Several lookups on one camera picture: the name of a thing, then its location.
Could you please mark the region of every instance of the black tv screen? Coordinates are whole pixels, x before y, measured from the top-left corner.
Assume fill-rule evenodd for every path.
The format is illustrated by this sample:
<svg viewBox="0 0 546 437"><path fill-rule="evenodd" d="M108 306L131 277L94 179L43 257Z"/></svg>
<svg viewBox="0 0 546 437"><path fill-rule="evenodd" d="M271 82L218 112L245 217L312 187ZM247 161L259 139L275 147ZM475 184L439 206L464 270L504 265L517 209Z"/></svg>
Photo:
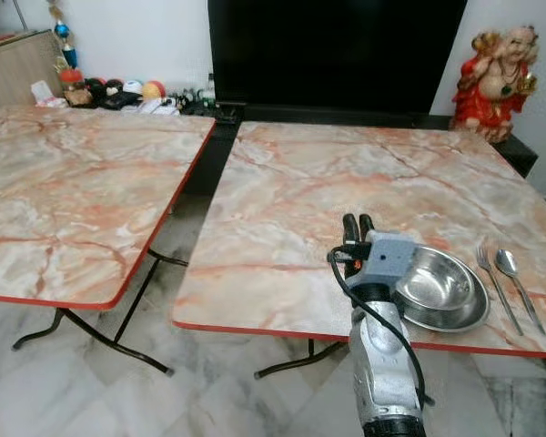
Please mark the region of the black tv screen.
<svg viewBox="0 0 546 437"><path fill-rule="evenodd" d="M467 0L209 0L217 101L426 113Z"/></svg>

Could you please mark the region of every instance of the black cord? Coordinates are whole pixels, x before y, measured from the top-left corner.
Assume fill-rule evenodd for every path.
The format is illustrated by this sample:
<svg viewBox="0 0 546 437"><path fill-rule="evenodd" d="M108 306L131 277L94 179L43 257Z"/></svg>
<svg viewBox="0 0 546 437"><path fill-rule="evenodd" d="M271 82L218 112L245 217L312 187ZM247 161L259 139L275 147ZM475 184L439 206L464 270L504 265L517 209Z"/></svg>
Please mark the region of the black cord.
<svg viewBox="0 0 546 437"><path fill-rule="evenodd" d="M429 397L426 396L425 394L425 377L422 373L422 368L420 367L419 359L417 358L417 355L415 355L415 351L410 347L410 344L407 341L407 339L404 338L404 335L402 335L402 333L394 325L392 325L388 320L384 319L380 314L378 314L375 310L369 307L365 302L359 299L358 296L356 296L352 292L352 290L349 289L348 284L342 278L342 275L339 272L338 264L336 262L336 252L338 250L339 248L332 249L328 256L329 265L331 266L331 269L334 272L334 276L336 277L338 284L340 285L340 287L342 288L346 296L352 299L352 301L356 303L356 305L361 307L370 316L378 320L380 324L382 324L382 326L384 326L387 330L392 332L394 336L397 339L399 339L400 343L409 354L410 361L412 362L412 365L415 368L415 372L417 373L417 379L419 380L419 388L417 389L417 395L419 396L420 409L422 410L425 405L425 400L429 399Z"/></svg>

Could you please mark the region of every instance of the stainless steel bowl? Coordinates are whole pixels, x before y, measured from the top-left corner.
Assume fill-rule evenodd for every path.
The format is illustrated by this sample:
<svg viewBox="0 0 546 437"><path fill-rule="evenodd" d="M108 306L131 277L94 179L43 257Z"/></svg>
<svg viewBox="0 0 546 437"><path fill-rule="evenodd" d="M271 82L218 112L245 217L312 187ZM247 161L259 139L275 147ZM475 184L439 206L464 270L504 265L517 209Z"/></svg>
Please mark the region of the stainless steel bowl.
<svg viewBox="0 0 546 437"><path fill-rule="evenodd" d="M453 311L473 300L473 279L451 255L418 246L409 273L397 285L409 304L426 310Z"/></svg>
<svg viewBox="0 0 546 437"><path fill-rule="evenodd" d="M435 253L439 252L441 255L444 255L444 257L451 258L453 262L464 269L473 284L472 293L470 293L470 297L463 296L463 298L460 299L450 299L450 301L454 303L464 300L464 303L458 308L449 310L448 308L457 307L457 305L451 304L447 306L445 303L446 300L443 299L435 301L435 303L438 302L441 304L439 308L429 308L428 305L424 305L424 302L423 304L417 303L415 301L416 295L414 296L414 299L410 299L409 296L406 296L404 288L405 282L399 283L398 296L402 299L404 304L404 318L423 328L442 332L463 332L480 326L488 318L490 312L490 300L481 280L459 259L432 248L420 247L417 251L423 249L434 251ZM412 271L420 274L418 269L412 269L411 272ZM431 285L434 287L432 294L440 293L440 286L435 286L435 282L436 281L434 280L431 282Z"/></svg>

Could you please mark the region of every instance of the white floor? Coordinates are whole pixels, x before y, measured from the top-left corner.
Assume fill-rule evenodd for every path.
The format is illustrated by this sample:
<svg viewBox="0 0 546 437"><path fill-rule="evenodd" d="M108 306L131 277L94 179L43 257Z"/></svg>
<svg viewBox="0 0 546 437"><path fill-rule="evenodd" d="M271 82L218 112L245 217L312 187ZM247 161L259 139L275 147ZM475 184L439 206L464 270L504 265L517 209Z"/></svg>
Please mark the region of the white floor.
<svg viewBox="0 0 546 437"><path fill-rule="evenodd" d="M182 197L154 248L187 259L208 200ZM112 311L80 315L113 336L147 273ZM64 320L14 352L22 335L51 322L48 308L0 303L0 437L333 437L361 435L347 351L255 381L253 372L304 357L304 340L177 329L168 314L184 270L160 264L123 344L173 367L171 378L118 354ZM541 361L420 351L430 436L546 436Z"/></svg>

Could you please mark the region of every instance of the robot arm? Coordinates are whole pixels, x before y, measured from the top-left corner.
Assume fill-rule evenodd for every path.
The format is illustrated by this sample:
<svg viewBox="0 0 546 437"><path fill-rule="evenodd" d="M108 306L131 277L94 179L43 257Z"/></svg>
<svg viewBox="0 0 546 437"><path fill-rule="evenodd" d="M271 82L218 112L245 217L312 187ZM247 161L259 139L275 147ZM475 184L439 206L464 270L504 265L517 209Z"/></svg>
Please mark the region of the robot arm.
<svg viewBox="0 0 546 437"><path fill-rule="evenodd" d="M408 334L392 301L396 282L410 267L415 243L398 233L373 230L360 216L362 241L354 216L344 217L344 246L329 253L342 289L352 299L350 350L360 424L366 437L425 437L422 425L424 382ZM336 262L346 264L346 280ZM420 380L415 390L411 362Z"/></svg>

